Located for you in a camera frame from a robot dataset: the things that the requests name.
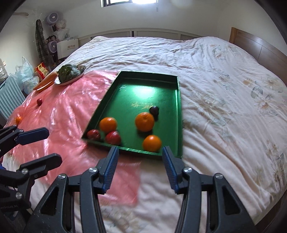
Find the large orange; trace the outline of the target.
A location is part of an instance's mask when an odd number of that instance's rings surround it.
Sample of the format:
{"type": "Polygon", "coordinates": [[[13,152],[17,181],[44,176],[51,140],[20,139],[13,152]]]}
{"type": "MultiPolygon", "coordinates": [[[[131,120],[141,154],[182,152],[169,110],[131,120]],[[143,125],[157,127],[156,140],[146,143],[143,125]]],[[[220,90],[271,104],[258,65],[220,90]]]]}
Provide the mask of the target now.
{"type": "Polygon", "coordinates": [[[151,131],[154,124],[154,117],[148,112],[139,113],[135,118],[136,128],[141,132],[151,131]]]}

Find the orange on pink sheet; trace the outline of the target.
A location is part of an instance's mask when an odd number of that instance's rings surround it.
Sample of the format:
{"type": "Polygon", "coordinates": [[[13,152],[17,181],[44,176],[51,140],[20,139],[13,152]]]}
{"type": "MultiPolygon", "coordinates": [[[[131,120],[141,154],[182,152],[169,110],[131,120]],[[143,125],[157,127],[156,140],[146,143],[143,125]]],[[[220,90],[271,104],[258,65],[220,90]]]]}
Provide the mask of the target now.
{"type": "Polygon", "coordinates": [[[18,126],[20,124],[20,122],[22,121],[22,117],[21,116],[17,116],[15,118],[15,124],[18,126]]]}

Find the red plum on sheet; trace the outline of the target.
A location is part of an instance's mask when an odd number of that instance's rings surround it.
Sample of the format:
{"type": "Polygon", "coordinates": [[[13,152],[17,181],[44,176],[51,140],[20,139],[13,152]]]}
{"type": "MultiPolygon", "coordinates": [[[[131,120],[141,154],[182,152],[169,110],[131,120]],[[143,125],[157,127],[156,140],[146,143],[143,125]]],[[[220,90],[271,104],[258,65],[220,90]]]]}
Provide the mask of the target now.
{"type": "Polygon", "coordinates": [[[43,103],[42,99],[37,99],[37,101],[36,101],[36,102],[37,102],[37,105],[38,105],[38,106],[41,106],[41,105],[42,105],[42,103],[43,103]]]}

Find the pink plastic sheet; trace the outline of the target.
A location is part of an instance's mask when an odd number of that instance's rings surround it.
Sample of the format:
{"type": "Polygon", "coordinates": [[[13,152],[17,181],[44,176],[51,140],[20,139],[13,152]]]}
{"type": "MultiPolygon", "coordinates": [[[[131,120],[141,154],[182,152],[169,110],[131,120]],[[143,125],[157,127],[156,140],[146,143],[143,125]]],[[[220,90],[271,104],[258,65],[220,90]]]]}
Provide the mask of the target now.
{"type": "Polygon", "coordinates": [[[4,156],[4,166],[16,170],[21,164],[45,155],[57,153],[62,158],[60,167],[36,181],[30,201],[36,206],[58,174],[79,175],[106,157],[107,152],[83,139],[83,132],[99,102],[117,76],[116,71],[90,71],[78,81],[67,85],[52,85],[38,93],[32,92],[17,107],[7,121],[15,125],[15,118],[22,117],[18,125],[25,131],[45,127],[49,137],[25,146],[17,146],[4,156]],[[37,99],[42,99],[41,106],[37,99]]]}

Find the clear plastic bags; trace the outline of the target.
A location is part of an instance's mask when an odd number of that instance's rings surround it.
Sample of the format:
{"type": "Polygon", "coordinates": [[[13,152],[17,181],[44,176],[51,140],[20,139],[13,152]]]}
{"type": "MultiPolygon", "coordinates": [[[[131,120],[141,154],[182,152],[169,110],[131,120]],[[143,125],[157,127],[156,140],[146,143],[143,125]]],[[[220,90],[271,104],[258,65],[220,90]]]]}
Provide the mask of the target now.
{"type": "Polygon", "coordinates": [[[19,88],[27,95],[39,84],[39,77],[25,57],[22,57],[22,65],[16,66],[15,76],[19,88]]]}

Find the orange plate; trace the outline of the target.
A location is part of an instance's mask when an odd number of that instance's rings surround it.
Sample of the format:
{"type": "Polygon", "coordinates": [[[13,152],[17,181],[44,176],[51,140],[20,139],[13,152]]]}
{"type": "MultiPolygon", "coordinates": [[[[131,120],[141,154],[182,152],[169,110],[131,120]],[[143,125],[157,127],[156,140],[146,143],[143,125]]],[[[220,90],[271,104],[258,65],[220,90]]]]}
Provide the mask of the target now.
{"type": "Polygon", "coordinates": [[[34,90],[38,93],[44,91],[45,89],[54,84],[56,77],[57,76],[46,77],[43,81],[41,81],[37,86],[34,87],[34,90]]]}

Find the silver plate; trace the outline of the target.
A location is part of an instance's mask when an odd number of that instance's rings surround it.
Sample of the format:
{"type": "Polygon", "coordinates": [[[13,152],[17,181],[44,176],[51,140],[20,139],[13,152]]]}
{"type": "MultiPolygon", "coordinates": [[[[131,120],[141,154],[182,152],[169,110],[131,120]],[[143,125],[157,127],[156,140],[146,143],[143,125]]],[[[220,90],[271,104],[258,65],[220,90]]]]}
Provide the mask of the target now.
{"type": "Polygon", "coordinates": [[[84,71],[86,70],[85,66],[82,65],[63,65],[57,71],[57,77],[54,81],[55,85],[68,85],[71,84],[82,77],[84,71]]]}

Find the carrot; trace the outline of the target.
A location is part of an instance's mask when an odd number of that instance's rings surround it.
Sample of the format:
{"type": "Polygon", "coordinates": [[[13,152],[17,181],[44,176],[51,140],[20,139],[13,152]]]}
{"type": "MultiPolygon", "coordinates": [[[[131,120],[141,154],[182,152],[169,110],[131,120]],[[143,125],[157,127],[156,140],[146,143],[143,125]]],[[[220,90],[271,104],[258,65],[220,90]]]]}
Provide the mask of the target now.
{"type": "Polygon", "coordinates": [[[43,79],[38,85],[34,87],[34,90],[41,89],[42,87],[45,87],[48,85],[50,82],[53,84],[55,79],[57,77],[57,72],[53,71],[50,74],[46,76],[45,79],[43,79]]]}

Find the yellow red snack bag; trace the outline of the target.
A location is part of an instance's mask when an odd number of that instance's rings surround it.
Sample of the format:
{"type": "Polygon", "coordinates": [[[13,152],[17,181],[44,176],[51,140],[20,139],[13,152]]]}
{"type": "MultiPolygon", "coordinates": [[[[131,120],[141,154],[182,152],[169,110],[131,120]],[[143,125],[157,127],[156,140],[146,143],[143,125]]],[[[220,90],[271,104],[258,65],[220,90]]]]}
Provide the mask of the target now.
{"type": "Polygon", "coordinates": [[[50,73],[44,63],[40,63],[36,68],[34,68],[34,71],[41,81],[50,73]]]}

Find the red apple in tray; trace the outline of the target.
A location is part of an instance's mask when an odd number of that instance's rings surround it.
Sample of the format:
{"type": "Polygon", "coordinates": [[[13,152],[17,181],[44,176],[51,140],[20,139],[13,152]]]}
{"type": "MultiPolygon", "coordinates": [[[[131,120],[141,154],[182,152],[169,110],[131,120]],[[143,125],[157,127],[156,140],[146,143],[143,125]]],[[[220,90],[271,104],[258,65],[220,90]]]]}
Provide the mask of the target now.
{"type": "Polygon", "coordinates": [[[112,144],[112,145],[120,145],[121,144],[121,136],[119,134],[118,131],[112,131],[109,132],[106,136],[105,136],[105,142],[107,144],[112,144]]]}

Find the hanging plaid scarf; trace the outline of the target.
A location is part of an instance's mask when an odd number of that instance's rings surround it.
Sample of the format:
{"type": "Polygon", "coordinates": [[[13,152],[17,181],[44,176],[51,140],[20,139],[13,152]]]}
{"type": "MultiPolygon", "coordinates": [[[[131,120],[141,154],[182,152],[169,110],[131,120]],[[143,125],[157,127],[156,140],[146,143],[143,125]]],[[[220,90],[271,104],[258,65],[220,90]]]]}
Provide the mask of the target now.
{"type": "Polygon", "coordinates": [[[43,34],[42,22],[40,19],[36,20],[36,32],[35,32],[36,48],[40,61],[45,66],[52,67],[54,64],[53,58],[48,50],[46,40],[43,34]]]}

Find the small orange in tray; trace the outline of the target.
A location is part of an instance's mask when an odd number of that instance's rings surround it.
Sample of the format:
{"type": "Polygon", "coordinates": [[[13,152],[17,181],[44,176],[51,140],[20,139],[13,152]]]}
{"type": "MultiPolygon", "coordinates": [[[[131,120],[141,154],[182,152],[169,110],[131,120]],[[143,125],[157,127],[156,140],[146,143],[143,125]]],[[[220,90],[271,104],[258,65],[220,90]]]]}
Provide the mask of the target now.
{"type": "Polygon", "coordinates": [[[105,134],[117,129],[117,120],[114,117],[105,117],[99,123],[99,128],[105,134]]]}

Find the small grey fan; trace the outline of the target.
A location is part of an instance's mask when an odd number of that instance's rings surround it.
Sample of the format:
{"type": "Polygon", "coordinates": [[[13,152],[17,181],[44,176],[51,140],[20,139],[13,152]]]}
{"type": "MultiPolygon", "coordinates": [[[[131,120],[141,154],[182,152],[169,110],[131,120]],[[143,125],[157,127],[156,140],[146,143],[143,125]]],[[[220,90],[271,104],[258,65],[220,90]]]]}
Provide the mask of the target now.
{"type": "Polygon", "coordinates": [[[55,40],[48,42],[47,48],[51,54],[56,53],[57,52],[57,42],[55,40]]]}

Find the orange in tray front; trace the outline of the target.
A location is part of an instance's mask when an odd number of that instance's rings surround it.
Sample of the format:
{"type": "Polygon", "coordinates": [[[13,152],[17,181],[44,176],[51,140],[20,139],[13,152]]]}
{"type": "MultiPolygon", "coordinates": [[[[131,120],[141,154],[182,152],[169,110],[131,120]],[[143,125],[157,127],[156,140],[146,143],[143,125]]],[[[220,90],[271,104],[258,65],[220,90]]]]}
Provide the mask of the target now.
{"type": "Polygon", "coordinates": [[[158,152],[161,149],[162,141],[156,135],[149,135],[143,141],[143,149],[149,152],[158,152]]]}

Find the wooden headboard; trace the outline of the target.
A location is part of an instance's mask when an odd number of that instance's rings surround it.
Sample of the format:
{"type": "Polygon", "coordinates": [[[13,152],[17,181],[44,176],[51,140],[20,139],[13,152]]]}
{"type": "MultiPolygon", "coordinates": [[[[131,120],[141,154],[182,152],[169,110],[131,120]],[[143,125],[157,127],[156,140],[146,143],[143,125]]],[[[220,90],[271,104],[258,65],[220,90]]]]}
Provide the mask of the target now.
{"type": "Polygon", "coordinates": [[[249,53],[260,65],[286,84],[286,55],[265,40],[232,27],[229,42],[249,53]]]}

